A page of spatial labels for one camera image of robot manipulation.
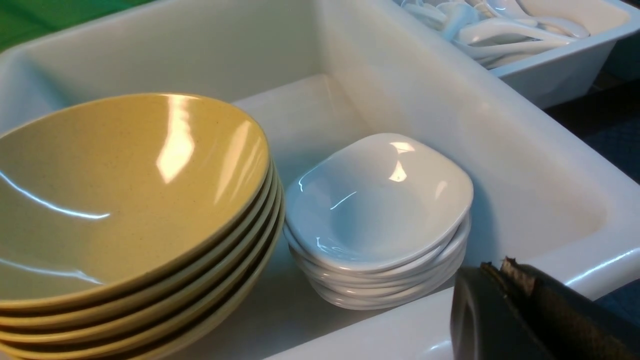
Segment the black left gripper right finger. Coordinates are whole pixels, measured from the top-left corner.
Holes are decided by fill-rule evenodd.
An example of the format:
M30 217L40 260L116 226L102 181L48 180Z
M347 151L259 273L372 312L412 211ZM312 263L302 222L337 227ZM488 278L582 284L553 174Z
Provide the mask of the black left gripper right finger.
M530 337L556 360L637 360L639 328L544 271L503 259L480 265Z

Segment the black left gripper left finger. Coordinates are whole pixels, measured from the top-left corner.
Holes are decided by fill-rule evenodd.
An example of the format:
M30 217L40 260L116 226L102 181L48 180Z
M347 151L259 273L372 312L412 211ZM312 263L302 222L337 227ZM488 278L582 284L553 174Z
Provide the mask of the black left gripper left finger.
M502 284L485 269L455 274L450 312L455 360L553 360L522 318Z

